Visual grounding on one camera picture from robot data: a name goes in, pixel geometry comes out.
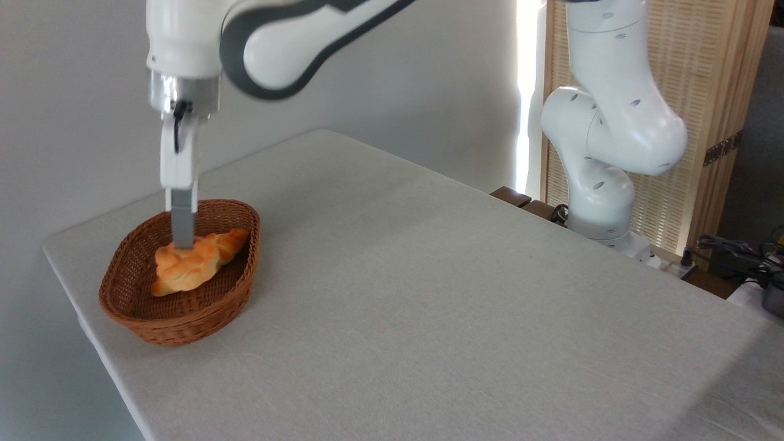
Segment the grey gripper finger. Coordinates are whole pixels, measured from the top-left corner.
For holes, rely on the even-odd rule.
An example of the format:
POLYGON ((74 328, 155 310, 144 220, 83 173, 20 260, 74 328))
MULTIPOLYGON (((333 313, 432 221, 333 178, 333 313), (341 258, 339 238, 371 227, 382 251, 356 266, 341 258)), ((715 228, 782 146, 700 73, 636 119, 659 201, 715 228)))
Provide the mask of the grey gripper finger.
POLYGON ((194 246, 194 216, 198 212, 198 188, 169 190, 171 237, 176 249, 194 246))

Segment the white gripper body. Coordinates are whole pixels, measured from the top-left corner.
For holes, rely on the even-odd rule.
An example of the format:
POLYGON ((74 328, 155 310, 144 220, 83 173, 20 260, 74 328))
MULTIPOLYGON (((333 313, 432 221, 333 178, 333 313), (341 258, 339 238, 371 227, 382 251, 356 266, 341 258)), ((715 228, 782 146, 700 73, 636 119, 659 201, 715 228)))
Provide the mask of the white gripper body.
POLYGON ((160 186, 189 189, 198 181, 198 118, 163 120, 160 134, 160 186))

